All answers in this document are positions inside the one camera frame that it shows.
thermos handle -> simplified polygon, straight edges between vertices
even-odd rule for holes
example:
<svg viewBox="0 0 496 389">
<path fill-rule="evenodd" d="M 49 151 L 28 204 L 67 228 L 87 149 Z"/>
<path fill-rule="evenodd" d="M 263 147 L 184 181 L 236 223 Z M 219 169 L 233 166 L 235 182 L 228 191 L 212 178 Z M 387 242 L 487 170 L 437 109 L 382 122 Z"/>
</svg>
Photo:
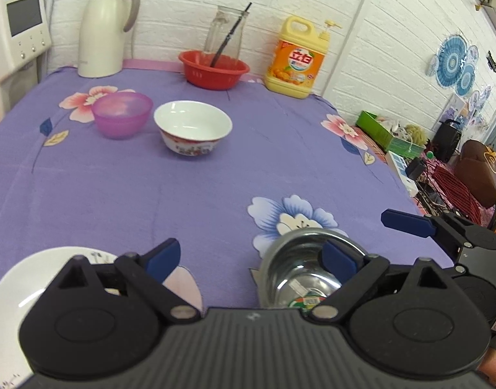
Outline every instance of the thermos handle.
<svg viewBox="0 0 496 389">
<path fill-rule="evenodd" d="M 129 18 L 125 22 L 124 32 L 128 32 L 135 25 L 136 18 L 138 16 L 138 10 L 140 10 L 140 0 L 131 0 L 131 12 L 129 13 Z"/>
<path fill-rule="evenodd" d="M 288 33 L 291 32 L 291 25 L 293 23 L 298 23 L 306 26 L 306 30 L 293 30 L 293 33 L 301 33 L 303 35 L 313 35 L 315 34 L 314 26 L 306 19 L 300 18 L 299 16 L 290 16 L 287 18 L 284 23 L 283 29 L 285 29 Z"/>
</svg>

power strip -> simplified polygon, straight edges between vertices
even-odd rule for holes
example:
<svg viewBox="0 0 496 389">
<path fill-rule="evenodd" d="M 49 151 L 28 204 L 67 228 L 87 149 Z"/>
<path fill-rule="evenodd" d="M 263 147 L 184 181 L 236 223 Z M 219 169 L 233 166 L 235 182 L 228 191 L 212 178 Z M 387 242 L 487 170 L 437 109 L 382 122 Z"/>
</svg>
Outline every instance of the power strip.
<svg viewBox="0 0 496 389">
<path fill-rule="evenodd" d="M 407 164 L 405 160 L 394 152 L 387 152 L 385 155 L 385 159 L 390 169 L 396 173 L 396 175 L 405 185 L 410 197 L 416 197 L 419 190 L 417 188 L 416 182 L 407 177 L 407 173 L 405 171 Z"/>
</svg>

black straw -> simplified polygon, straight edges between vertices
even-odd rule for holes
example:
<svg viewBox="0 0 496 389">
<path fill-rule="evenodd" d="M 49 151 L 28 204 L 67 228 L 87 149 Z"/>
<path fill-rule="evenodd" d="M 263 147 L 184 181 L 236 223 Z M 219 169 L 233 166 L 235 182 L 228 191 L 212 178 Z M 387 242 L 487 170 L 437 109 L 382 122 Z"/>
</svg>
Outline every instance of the black straw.
<svg viewBox="0 0 496 389">
<path fill-rule="evenodd" d="M 236 32 L 236 29 L 237 29 L 239 23 L 241 23 L 241 20 L 243 19 L 243 15 L 248 12 L 248 9 L 250 8 L 251 5 L 252 5 L 252 3 L 250 3 L 248 6 L 246 6 L 246 8 L 244 9 L 244 12 L 241 13 L 241 15 L 237 19 L 237 21 L 234 24 L 234 26 L 231 28 L 231 30 L 228 33 L 228 35 L 226 35 L 226 38 L 223 41 L 223 43 L 221 44 L 221 46 L 219 47 L 218 52 L 215 53 L 215 56 L 212 59 L 212 62 L 210 63 L 210 67 L 214 67 L 216 65 L 216 63 L 218 62 L 219 56 L 221 56 L 221 53 L 225 49 L 226 45 L 230 42 L 233 34 Z"/>
</svg>

blue gripper pad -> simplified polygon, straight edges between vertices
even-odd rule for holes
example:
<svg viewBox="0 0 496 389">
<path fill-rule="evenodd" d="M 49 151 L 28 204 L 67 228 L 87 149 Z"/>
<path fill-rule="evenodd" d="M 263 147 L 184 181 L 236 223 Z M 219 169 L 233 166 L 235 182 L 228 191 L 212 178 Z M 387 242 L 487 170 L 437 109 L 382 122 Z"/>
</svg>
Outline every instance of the blue gripper pad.
<svg viewBox="0 0 496 389">
<path fill-rule="evenodd" d="M 381 214 L 381 223 L 387 228 L 423 238 L 434 236 L 437 230 L 428 218 L 393 209 L 387 209 Z"/>
<path fill-rule="evenodd" d="M 180 264 L 181 248 L 176 239 L 167 239 L 150 252 L 140 258 L 140 266 L 156 279 L 163 283 L 174 269 Z"/>
<path fill-rule="evenodd" d="M 325 269 L 333 274 L 342 285 L 358 272 L 356 262 L 331 241 L 327 241 L 322 248 L 322 263 Z"/>
</svg>

yellow bottle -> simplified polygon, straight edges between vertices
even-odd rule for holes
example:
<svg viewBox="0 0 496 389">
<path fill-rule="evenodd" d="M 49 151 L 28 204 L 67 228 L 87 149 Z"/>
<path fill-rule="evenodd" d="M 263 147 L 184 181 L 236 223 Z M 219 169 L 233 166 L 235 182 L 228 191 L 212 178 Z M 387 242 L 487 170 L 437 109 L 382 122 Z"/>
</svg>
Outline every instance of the yellow bottle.
<svg viewBox="0 0 496 389">
<path fill-rule="evenodd" d="M 293 27 L 293 23 L 306 26 L 306 30 Z M 332 20 L 325 21 L 325 31 L 319 35 L 309 20 L 290 16 L 282 25 L 273 64 L 268 68 L 264 84 L 273 92 L 306 98 L 313 88 L 325 54 L 329 49 L 329 27 L 341 28 Z"/>
</svg>

